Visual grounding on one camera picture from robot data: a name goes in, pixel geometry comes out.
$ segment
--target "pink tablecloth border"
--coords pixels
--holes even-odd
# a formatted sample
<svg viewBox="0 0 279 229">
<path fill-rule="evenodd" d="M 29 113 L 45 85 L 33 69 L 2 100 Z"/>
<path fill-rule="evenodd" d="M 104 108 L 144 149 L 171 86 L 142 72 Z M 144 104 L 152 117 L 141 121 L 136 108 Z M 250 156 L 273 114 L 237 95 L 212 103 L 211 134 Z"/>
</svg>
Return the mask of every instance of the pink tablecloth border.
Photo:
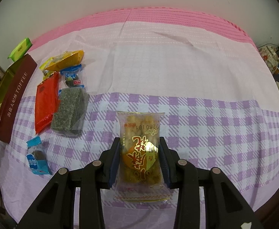
<svg viewBox="0 0 279 229">
<path fill-rule="evenodd" d="M 250 43 L 256 48 L 254 42 L 245 31 L 232 22 L 217 16 L 176 8 L 146 7 L 96 13 L 59 26 L 34 39 L 30 51 L 70 32 L 126 21 L 166 23 L 203 28 L 237 42 Z"/>
</svg>

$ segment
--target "green snack block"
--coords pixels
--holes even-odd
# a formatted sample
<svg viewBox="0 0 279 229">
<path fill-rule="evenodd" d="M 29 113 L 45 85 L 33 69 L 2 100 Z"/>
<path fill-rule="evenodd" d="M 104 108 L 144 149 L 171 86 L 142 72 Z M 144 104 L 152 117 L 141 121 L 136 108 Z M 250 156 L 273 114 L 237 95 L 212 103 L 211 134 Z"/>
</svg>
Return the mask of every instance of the green snack block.
<svg viewBox="0 0 279 229">
<path fill-rule="evenodd" d="M 79 136 L 82 134 L 84 115 L 89 95 L 83 87 L 62 89 L 58 111 L 54 113 L 51 129 L 56 133 Z"/>
<path fill-rule="evenodd" d="M 13 62 L 16 62 L 18 59 L 23 57 L 23 55 L 28 51 L 32 46 L 29 38 L 22 40 L 15 49 L 12 50 L 11 54 L 8 56 L 8 59 L 11 59 Z"/>
</svg>

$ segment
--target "tablecloth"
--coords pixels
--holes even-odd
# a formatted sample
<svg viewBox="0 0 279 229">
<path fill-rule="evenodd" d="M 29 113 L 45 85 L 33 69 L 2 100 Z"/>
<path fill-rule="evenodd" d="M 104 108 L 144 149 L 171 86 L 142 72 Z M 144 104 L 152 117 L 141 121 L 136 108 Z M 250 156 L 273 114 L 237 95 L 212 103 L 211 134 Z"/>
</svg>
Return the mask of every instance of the tablecloth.
<svg viewBox="0 0 279 229">
<path fill-rule="evenodd" d="M 81 137 L 41 134 L 51 171 L 84 167 L 119 136 L 117 110 L 165 112 L 161 136 L 196 167 L 218 166 L 253 210 L 279 187 L 279 92 L 253 41 L 234 24 L 172 8 L 113 10 L 58 27 L 33 41 L 41 65 L 64 51 L 85 52 L 91 95 Z M 25 157 L 35 135 L 37 68 L 18 109 L 10 144 L 0 142 L 0 187 L 18 222 L 51 176 Z M 76 194 L 75 224 L 78 220 Z M 102 191 L 106 228 L 172 228 L 177 191 L 163 204 L 113 200 Z"/>
</svg>

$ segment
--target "red snack package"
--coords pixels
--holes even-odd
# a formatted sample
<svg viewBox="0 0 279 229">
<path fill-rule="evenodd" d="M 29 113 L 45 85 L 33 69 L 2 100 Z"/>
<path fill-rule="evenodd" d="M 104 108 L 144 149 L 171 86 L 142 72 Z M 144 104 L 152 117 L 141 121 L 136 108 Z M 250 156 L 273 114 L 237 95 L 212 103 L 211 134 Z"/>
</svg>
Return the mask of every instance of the red snack package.
<svg viewBox="0 0 279 229">
<path fill-rule="evenodd" d="M 58 80 L 59 72 L 55 72 L 37 86 L 35 102 L 36 134 L 52 122 L 58 105 Z"/>
</svg>

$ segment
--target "white wall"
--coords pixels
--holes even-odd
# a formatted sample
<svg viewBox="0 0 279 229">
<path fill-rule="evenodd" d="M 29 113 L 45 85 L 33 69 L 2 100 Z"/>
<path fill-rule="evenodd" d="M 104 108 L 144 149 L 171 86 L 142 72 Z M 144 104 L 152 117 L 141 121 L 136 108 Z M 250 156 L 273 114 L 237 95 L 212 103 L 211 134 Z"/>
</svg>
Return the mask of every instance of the white wall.
<svg viewBox="0 0 279 229">
<path fill-rule="evenodd" d="M 2 0 L 0 3 L 0 65 L 25 37 L 41 34 L 96 12 L 117 8 L 167 6 L 202 11 L 239 25 L 257 46 L 279 44 L 276 0 Z"/>
</svg>

